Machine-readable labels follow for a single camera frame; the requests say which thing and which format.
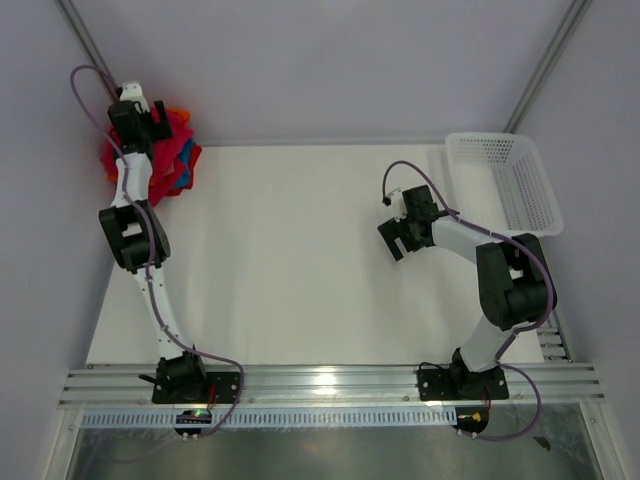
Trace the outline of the magenta pink t-shirt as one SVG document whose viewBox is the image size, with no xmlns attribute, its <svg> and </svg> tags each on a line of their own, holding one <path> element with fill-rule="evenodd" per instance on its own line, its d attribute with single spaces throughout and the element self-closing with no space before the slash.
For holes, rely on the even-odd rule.
<svg viewBox="0 0 640 480">
<path fill-rule="evenodd" d="M 184 144 L 193 139 L 194 132 L 189 124 L 184 124 L 180 118 L 168 114 L 173 137 L 153 144 L 153 174 L 149 183 L 149 200 L 156 206 L 167 196 L 167 177 L 173 171 L 174 161 L 182 150 Z"/>
</svg>

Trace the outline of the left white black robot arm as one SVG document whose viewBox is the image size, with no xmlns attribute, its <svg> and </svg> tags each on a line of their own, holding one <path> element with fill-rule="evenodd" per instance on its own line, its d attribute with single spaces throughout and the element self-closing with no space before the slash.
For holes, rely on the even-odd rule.
<svg viewBox="0 0 640 480">
<path fill-rule="evenodd" d="M 153 145 L 172 136 L 162 102 L 155 103 L 159 119 L 140 100 L 121 99 L 108 108 L 116 136 L 116 193 L 99 212 L 99 222 L 117 265 L 136 281 L 153 322 L 159 360 L 153 376 L 156 404 L 199 403 L 210 379 L 201 357 L 180 331 L 167 293 L 163 263 L 170 257 L 168 237 L 149 198 Z"/>
</svg>

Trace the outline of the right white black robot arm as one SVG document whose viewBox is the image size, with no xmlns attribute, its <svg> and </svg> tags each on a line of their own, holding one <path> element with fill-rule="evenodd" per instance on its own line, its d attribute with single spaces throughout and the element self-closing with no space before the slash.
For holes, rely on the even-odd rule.
<svg viewBox="0 0 640 480">
<path fill-rule="evenodd" d="M 446 249 L 476 268 L 482 317 L 448 365 L 421 363 L 421 400 L 504 400 L 509 391 L 501 358 L 525 328 L 556 305 L 538 238 L 501 238 L 470 227 L 440 209 L 427 186 L 384 195 L 391 219 L 377 230 L 395 260 L 424 248 Z"/>
</svg>

